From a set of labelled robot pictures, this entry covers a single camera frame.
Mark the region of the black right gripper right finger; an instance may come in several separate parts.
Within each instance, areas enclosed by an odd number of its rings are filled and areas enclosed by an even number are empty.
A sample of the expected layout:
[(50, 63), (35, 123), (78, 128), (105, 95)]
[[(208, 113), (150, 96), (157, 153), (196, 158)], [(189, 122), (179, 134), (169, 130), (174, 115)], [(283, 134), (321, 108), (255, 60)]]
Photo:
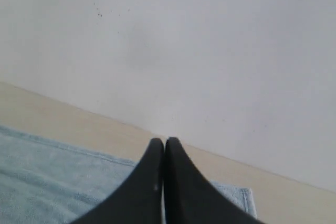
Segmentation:
[(249, 188), (207, 180), (179, 139), (165, 146), (164, 207), (166, 223), (259, 223)]

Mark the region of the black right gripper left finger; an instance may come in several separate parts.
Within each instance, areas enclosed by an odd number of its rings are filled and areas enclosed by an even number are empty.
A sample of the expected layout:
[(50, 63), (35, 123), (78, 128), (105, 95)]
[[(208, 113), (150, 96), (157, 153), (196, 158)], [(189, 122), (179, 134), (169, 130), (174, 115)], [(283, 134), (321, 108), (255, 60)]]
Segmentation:
[(72, 223), (162, 223), (163, 161), (163, 143), (159, 138), (153, 138), (124, 182), (103, 202)]

